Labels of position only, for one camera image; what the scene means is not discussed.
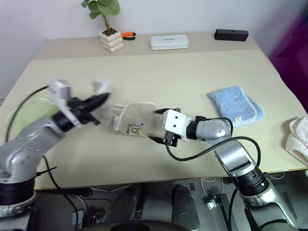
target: green cloth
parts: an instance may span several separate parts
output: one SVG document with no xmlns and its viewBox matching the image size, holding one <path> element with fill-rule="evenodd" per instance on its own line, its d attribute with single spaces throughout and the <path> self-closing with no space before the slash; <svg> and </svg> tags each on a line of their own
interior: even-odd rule
<svg viewBox="0 0 308 231">
<path fill-rule="evenodd" d="M 5 119 L 6 128 L 12 119 L 16 109 L 8 114 Z M 51 116 L 58 111 L 57 106 L 50 100 L 47 93 L 38 93 L 30 98 L 17 113 L 10 131 L 10 137 L 13 138 L 21 132 L 27 125 L 33 123 L 43 116 Z"/>
</svg>

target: black rectangular device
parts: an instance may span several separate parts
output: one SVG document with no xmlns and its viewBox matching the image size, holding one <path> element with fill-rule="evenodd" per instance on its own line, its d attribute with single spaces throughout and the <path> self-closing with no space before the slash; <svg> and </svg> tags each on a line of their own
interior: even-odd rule
<svg viewBox="0 0 308 231">
<path fill-rule="evenodd" d="M 225 30 L 216 29 L 214 38 L 215 40 L 228 40 L 228 41 L 246 41 L 248 37 L 247 30 Z"/>
</svg>

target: blue towel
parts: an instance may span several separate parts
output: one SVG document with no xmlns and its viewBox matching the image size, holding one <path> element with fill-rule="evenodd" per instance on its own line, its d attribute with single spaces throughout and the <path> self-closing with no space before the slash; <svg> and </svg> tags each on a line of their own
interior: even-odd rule
<svg viewBox="0 0 308 231">
<path fill-rule="evenodd" d="M 263 118 L 265 112 L 239 86 L 224 88 L 207 95 L 222 117 L 229 118 L 235 127 L 254 123 Z"/>
</svg>

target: white wall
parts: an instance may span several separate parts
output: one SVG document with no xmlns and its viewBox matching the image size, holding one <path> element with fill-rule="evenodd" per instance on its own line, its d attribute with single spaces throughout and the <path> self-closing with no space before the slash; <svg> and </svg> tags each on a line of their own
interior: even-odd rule
<svg viewBox="0 0 308 231">
<path fill-rule="evenodd" d="M 97 36 L 82 0 L 0 1 L 0 98 L 5 97 L 46 38 Z M 121 31 L 177 33 L 245 29 L 270 54 L 308 0 L 119 0 L 111 18 Z"/>
</svg>

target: beige tabletop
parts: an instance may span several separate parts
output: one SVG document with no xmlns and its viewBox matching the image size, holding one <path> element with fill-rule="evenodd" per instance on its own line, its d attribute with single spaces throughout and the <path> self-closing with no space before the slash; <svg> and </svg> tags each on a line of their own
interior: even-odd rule
<svg viewBox="0 0 308 231">
<path fill-rule="evenodd" d="M 115 103 L 154 102 L 159 108 L 179 107 L 187 115 L 206 117 L 218 116 L 206 95 L 238 85 L 266 114 L 261 121 L 235 128 L 233 136 L 248 136 L 259 143 L 263 171 L 305 168 L 284 150 L 284 145 L 289 122 L 307 114 L 252 38 L 226 42 L 213 40 L 212 34 L 193 33 L 188 34 L 189 49 L 169 51 L 151 51 L 148 38 L 126 41 L 124 49 L 114 54 L 104 51 L 98 38 L 49 41 L 0 108 L 1 134 L 7 114 L 30 92 L 48 84 L 50 78 L 71 82 L 73 96 L 81 99 L 93 93 L 94 78 L 108 78 Z M 256 159 L 254 146 L 248 141 L 243 144 Z M 179 141 L 173 152 L 186 157 L 207 147 L 205 142 Z M 110 134 L 93 124 L 68 132 L 46 156 L 51 166 L 58 166 L 53 174 L 62 187 L 226 176 L 213 152 L 177 162 L 165 146 L 149 138 Z M 45 169 L 41 163 L 39 170 Z M 36 179 L 35 188 L 54 186 L 45 174 Z"/>
</svg>

